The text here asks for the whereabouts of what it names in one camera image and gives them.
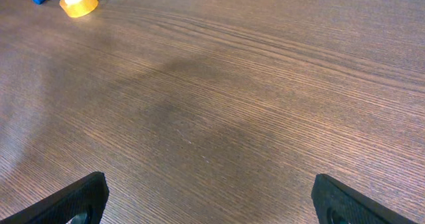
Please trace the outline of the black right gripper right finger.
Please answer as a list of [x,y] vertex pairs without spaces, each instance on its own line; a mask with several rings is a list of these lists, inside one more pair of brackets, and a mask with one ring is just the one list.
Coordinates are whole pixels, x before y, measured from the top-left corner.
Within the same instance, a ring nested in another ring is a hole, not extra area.
[[316,175],[311,198],[320,224],[416,224],[330,175]]

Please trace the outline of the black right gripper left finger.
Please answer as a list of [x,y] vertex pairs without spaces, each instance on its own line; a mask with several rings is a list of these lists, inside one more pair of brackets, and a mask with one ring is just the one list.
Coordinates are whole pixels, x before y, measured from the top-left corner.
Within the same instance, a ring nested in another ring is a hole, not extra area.
[[108,197],[105,175],[95,171],[1,220],[1,224],[99,224]]

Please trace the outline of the yellow clear tape roll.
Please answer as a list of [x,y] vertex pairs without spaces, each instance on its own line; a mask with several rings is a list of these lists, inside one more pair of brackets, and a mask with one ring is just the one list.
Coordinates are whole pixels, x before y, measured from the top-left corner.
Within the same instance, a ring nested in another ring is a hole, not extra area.
[[98,0],[60,0],[59,5],[71,18],[91,13],[99,4]]

